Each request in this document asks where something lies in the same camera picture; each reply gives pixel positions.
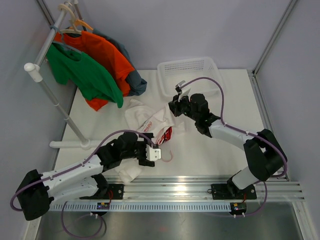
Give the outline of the white t shirt red print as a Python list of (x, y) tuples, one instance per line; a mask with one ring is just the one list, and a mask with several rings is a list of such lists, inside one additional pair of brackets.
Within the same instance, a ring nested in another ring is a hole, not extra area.
[[(168, 104), (156, 111), (132, 99), (124, 116), (130, 130), (143, 134), (152, 133), (154, 136), (152, 141), (159, 146), (170, 141), (172, 136), (181, 135), (186, 131), (185, 123), (176, 120)], [(139, 165), (137, 160), (127, 159), (123, 160), (115, 171), (122, 182), (127, 184), (143, 172), (143, 166)]]

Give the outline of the pink wire hanger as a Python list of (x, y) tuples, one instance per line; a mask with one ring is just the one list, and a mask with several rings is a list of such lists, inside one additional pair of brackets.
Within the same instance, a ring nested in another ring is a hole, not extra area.
[(161, 151), (161, 161), (164, 163), (169, 163), (173, 160), (173, 152), (171, 150), (162, 150)]

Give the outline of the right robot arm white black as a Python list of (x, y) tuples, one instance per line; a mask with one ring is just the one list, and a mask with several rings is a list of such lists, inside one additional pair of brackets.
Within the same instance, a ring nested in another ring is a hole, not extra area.
[(221, 117), (210, 112), (203, 94), (195, 93), (183, 97), (176, 95), (168, 106), (175, 117), (185, 115), (192, 119), (202, 135), (225, 141), (244, 151), (247, 167), (230, 177), (226, 183), (212, 184), (213, 199), (254, 200), (254, 184), (265, 182), (279, 169), (287, 166), (287, 157), (270, 130), (251, 133), (228, 126)]

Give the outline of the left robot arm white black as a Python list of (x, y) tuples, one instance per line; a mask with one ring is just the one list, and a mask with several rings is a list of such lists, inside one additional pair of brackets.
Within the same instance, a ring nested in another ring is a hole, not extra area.
[(27, 221), (46, 214), (50, 207), (79, 198), (103, 199), (109, 184), (103, 173), (116, 168), (122, 160), (136, 159), (138, 164), (154, 167), (162, 156), (152, 133), (120, 130), (119, 137), (103, 140), (84, 160), (58, 170), (29, 171), (10, 200), (10, 207), (22, 212)]

